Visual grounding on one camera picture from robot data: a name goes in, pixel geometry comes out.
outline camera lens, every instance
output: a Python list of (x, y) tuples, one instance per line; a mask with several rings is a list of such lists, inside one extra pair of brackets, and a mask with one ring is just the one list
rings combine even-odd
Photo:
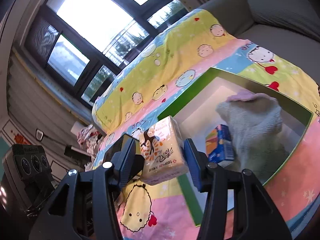
[(44, 167), (48, 167), (48, 162), (47, 162), (47, 159), (42, 155), (41, 156), (41, 161), (42, 161), (42, 164), (44, 165)]
[(40, 165), (40, 161), (39, 161), (38, 157), (33, 155), (31, 157), (31, 161), (32, 161), (32, 165), (35, 168), (35, 170), (40, 172), (41, 171), (41, 165)]
[(21, 160), (21, 166), (22, 166), (23, 171), (24, 171), (26, 174), (28, 174), (28, 175), (31, 174), (30, 164), (28, 163), (28, 161), (27, 161), (25, 158), (23, 158), (23, 159)]

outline colorful bedsheet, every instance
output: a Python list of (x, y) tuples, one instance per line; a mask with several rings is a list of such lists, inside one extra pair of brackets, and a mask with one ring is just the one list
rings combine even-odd
[[(320, 192), (319, 86), (271, 51), (234, 38), (205, 10), (192, 11), (158, 35), (95, 102), (92, 116), (108, 136), (94, 166), (101, 164), (106, 150), (123, 132), (135, 135), (156, 123), (157, 116), (210, 67), (260, 82), (314, 113), (295, 152), (265, 185), (288, 225), (296, 224)], [(177, 179), (156, 186), (135, 182), (124, 194), (126, 202), (118, 218), (125, 238), (196, 239), (199, 228)], [(226, 236), (231, 228), (228, 222)]]

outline bolt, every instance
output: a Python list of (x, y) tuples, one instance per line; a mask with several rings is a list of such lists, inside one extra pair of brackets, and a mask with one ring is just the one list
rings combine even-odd
[(215, 169), (218, 165), (216, 163), (208, 163), (210, 169)]
[(77, 172), (78, 172), (77, 170), (72, 169), (72, 170), (70, 170), (70, 171), (68, 172), (68, 175), (69, 175), (69, 176), (73, 176), (73, 175), (76, 175)]
[(242, 172), (244, 175), (247, 175), (247, 176), (251, 176), (252, 174), (252, 171), (250, 171), (249, 169), (244, 169)]
[(104, 167), (105, 169), (109, 169), (112, 167), (112, 163), (111, 162), (105, 162), (102, 164), (102, 167)]

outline black window frame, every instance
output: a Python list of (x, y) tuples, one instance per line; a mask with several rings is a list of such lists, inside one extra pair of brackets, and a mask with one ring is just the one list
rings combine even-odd
[[(124, 11), (126, 11), (142, 28), (144, 28), (149, 35), (136, 47), (131, 49), (126, 56), (133, 54), (135, 58), (139, 53), (138, 50), (143, 50), (159, 33), (166, 29), (167, 24), (172, 24), (179, 20), (181, 17), (187, 14), (186, 9), (180, 10), (178, 13), (167, 19), (162, 23), (158, 28), (153, 27), (148, 22), (148, 19), (160, 10), (165, 5), (169, 4), (173, 0), (148, 0), (144, 4), (139, 5), (135, 0), (112, 0), (118, 6), (120, 6)], [(36, 17), (42, 17), (50, 25), (52, 25), (59, 34), (56, 37), (54, 44), (50, 50), (47, 62), (44, 64), (43, 61), (37, 60), (35, 55), (34, 58), (41, 67), (49, 73), (49, 75), (71, 96), (75, 97), (82, 104), (88, 108), (92, 106), (81, 98), (84, 91), (89, 86), (92, 79), (98, 73), (100, 68), (105, 65), (109, 70), (111, 70), (115, 75), (118, 75), (122, 68), (114, 64), (109, 58), (107, 58), (102, 52), (96, 49), (89, 41), (83, 38), (75, 29), (68, 25), (62, 18), (60, 18), (47, 4), (48, 0), (45, 0), (44, 3), (40, 6), (38, 14)], [(76, 84), (72, 86), (66, 79), (64, 79), (49, 63), (49, 57), (52, 53), (52, 50), (60, 37), (63, 35), (69, 42), (71, 42), (84, 56), (89, 59), (89, 63), (86, 65), (85, 69), (82, 71), (79, 76)], [(113, 78), (107, 78), (103, 84), (98, 88), (94, 96), (91, 98), (91, 102), (94, 102), (98, 96), (100, 96), (111, 84)]]

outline sofa cushion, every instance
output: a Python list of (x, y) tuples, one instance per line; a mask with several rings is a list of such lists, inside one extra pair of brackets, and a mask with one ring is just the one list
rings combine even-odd
[(245, 32), (254, 25), (247, 0), (210, 0), (200, 8), (212, 13), (233, 36)]
[(291, 29), (320, 41), (320, 19), (308, 0), (248, 0), (255, 22)]
[(320, 43), (306, 36), (267, 25), (255, 25), (237, 36), (248, 39), (282, 57), (306, 72), (320, 84)]

